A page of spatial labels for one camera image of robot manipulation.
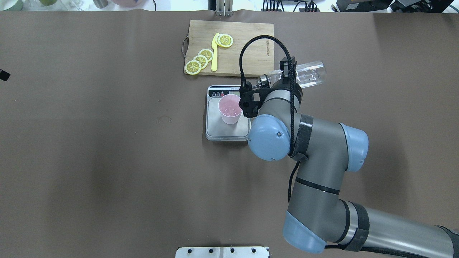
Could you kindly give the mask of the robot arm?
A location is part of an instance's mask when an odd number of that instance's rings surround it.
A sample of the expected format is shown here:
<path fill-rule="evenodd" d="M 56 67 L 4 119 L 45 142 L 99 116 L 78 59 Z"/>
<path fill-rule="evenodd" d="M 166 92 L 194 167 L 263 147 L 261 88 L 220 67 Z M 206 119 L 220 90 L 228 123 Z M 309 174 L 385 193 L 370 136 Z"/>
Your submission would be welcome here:
<path fill-rule="evenodd" d="M 240 87 L 240 107 L 252 118 L 248 146 L 259 158 L 295 162 L 289 179 L 283 237 L 308 253 L 325 249 L 380 253 L 405 258 L 457 258 L 458 233 L 369 209 L 339 198 L 345 172 L 358 171 L 369 147 L 359 129 L 298 113 L 302 90 L 280 70 L 258 86 Z"/>

